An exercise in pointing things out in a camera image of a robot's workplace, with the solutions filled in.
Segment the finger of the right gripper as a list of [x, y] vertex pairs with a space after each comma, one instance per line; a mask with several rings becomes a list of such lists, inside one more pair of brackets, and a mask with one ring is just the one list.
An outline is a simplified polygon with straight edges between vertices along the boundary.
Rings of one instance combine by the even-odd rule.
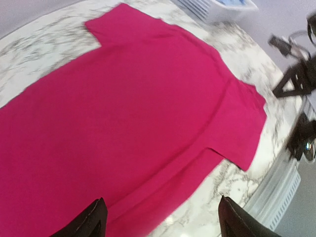
[[311, 94], [316, 88], [316, 65], [299, 62], [284, 73], [283, 78], [273, 89], [276, 98]]

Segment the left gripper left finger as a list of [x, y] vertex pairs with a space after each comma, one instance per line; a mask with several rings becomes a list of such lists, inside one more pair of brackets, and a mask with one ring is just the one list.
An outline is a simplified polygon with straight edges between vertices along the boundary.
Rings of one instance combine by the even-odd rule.
[[96, 199], [68, 225], [54, 233], [53, 237], [104, 237], [107, 216], [104, 199]]

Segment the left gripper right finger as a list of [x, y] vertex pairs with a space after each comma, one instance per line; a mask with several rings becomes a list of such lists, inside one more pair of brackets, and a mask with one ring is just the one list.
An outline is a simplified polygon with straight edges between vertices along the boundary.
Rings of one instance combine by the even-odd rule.
[[278, 237], [264, 227], [230, 197], [222, 196], [218, 207], [222, 237]]

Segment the magenta t-shirt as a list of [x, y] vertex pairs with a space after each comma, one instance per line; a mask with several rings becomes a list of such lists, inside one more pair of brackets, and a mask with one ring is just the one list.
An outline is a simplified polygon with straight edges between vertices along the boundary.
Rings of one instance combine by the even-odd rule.
[[266, 101], [215, 48], [125, 3], [85, 26], [99, 48], [0, 110], [3, 237], [48, 237], [99, 198], [106, 237], [144, 237], [255, 156]]

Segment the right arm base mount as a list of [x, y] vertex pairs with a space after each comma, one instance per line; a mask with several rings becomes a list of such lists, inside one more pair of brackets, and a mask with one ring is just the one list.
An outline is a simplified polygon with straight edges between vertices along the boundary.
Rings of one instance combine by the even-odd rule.
[[304, 157], [313, 163], [316, 159], [316, 120], [309, 120], [305, 113], [298, 117], [290, 135], [287, 148], [291, 157], [300, 161]]

